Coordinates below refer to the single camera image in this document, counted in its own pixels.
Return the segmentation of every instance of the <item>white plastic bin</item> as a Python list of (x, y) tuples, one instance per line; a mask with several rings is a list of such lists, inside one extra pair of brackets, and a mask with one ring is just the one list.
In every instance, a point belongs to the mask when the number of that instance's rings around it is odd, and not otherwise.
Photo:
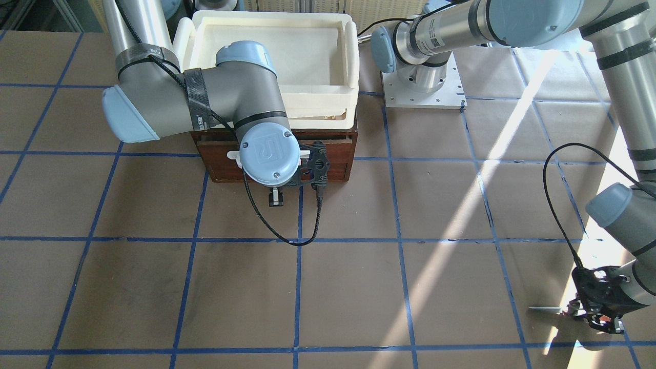
[(347, 14), (198, 11), (173, 51), (183, 70), (215, 66), (216, 52), (253, 40), (269, 51), (295, 129), (349, 129), (358, 101), (356, 25)]

